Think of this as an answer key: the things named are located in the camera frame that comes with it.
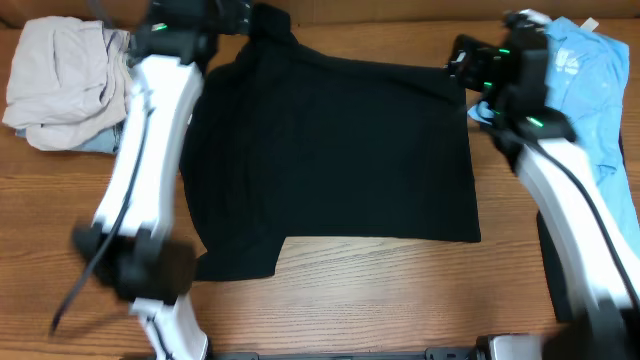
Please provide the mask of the black t-shirt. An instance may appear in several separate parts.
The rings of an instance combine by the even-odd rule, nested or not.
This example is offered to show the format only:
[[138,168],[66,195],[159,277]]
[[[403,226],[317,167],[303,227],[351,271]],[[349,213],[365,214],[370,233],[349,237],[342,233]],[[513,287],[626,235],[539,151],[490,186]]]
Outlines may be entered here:
[[294,236],[478,242],[465,101],[443,69],[323,55],[257,5],[184,141],[197,279],[270,277]]

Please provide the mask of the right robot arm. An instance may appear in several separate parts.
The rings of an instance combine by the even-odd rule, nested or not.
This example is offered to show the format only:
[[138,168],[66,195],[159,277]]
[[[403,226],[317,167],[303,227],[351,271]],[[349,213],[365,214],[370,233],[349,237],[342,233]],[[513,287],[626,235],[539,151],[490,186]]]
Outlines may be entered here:
[[558,254],[571,322],[549,337],[487,335],[465,359],[623,359],[639,356],[639,260],[623,239],[566,116],[547,106],[548,40],[541,15],[511,12],[501,45],[456,37],[446,68],[480,93],[480,129],[539,207]]

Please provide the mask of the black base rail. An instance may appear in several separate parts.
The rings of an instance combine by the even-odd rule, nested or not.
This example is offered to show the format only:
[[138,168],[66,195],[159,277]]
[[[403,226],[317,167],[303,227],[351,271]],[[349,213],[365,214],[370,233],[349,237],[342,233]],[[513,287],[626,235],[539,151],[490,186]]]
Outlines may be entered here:
[[431,347],[419,352],[362,352],[260,355],[255,352],[212,353],[206,360],[473,360],[485,359],[474,347]]

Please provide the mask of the light blue t-shirt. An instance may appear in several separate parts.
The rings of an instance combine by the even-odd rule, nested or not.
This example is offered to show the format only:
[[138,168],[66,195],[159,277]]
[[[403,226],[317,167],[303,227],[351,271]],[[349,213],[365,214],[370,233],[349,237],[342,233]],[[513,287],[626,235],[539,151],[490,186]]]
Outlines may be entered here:
[[550,51],[547,105],[568,117],[609,211],[638,253],[638,218],[620,146],[629,46],[564,17],[550,22],[545,33]]

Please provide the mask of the dark garment under blue shirt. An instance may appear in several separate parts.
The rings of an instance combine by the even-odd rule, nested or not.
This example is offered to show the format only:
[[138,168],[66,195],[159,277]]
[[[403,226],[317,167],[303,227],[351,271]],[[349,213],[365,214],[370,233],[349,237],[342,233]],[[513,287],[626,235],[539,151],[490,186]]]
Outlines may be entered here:
[[536,214],[536,225],[541,248],[545,277],[555,318],[559,323],[573,320],[567,285],[561,261],[541,212]]

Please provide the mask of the light blue denim jeans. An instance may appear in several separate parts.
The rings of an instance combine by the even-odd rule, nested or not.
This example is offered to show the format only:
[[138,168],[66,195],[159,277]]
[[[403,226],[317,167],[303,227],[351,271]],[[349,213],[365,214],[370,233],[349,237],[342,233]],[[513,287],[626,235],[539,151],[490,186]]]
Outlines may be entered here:
[[84,143],[71,148],[60,148],[49,145],[33,145],[30,141],[28,143],[41,151],[73,151],[73,152],[91,152],[91,153],[105,153],[116,154],[120,148],[121,137],[124,130],[125,121],[121,121],[111,128],[101,130],[97,135]]

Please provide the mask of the white folded garment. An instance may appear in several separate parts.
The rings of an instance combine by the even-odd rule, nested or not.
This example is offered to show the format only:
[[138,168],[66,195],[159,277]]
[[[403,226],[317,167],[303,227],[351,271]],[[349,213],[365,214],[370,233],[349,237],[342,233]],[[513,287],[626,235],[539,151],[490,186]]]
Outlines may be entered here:
[[21,32],[2,122],[33,145],[71,148],[125,121],[130,33],[49,16]]

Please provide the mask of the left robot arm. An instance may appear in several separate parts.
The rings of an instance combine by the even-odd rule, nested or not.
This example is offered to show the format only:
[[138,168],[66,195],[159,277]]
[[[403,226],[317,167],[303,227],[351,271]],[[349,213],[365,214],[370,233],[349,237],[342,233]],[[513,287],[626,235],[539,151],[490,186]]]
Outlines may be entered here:
[[93,220],[72,233],[86,267],[50,328],[91,276],[128,302],[157,359],[211,356],[189,296],[196,256],[172,239],[184,137],[221,34],[246,34],[247,0],[153,1],[132,37],[133,85],[111,180]]

